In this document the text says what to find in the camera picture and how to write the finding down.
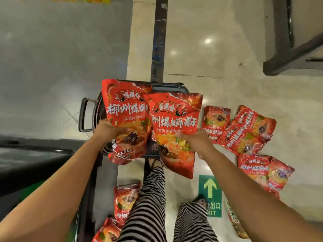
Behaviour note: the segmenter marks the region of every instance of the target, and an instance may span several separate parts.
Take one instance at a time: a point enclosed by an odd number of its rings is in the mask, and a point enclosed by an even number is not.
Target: green floor sign
[[[208,216],[222,217],[222,189],[214,176],[199,176],[199,195],[208,203]]]

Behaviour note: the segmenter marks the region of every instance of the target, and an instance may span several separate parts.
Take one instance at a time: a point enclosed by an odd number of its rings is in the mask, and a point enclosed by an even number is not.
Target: forearm
[[[95,139],[84,143],[58,171],[12,210],[0,223],[0,241],[13,240],[17,234],[30,234],[62,217],[71,222],[100,147]]]
[[[213,148],[206,162],[251,238],[263,242],[322,241],[322,234],[297,212],[269,195],[222,153]]]

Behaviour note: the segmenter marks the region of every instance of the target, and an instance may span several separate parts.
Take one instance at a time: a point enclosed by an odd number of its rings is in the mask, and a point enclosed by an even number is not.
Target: person's left hand
[[[111,125],[107,119],[104,119],[100,120],[91,139],[94,139],[102,146],[105,146],[107,142],[112,141],[112,139],[116,138],[117,136],[127,133],[129,133],[127,127],[115,127]]]

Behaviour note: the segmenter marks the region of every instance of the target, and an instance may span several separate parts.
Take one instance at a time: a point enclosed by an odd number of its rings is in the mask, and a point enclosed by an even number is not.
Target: leg
[[[143,183],[118,242],[166,242],[165,177],[159,161]]]
[[[198,197],[181,207],[174,229],[174,242],[218,241],[207,220],[206,202]]]

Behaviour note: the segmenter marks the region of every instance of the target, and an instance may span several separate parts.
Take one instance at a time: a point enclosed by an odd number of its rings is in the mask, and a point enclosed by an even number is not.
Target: person
[[[64,241],[98,152],[107,142],[126,133],[126,128],[100,121],[91,139],[3,219],[0,242]],[[189,142],[206,161],[252,241],[323,241],[322,232],[269,195],[217,151],[204,130],[178,137]],[[151,172],[121,231],[120,242],[166,241],[164,171],[159,161],[150,164]],[[206,218],[203,197],[183,204],[175,224],[174,241],[217,241]]]

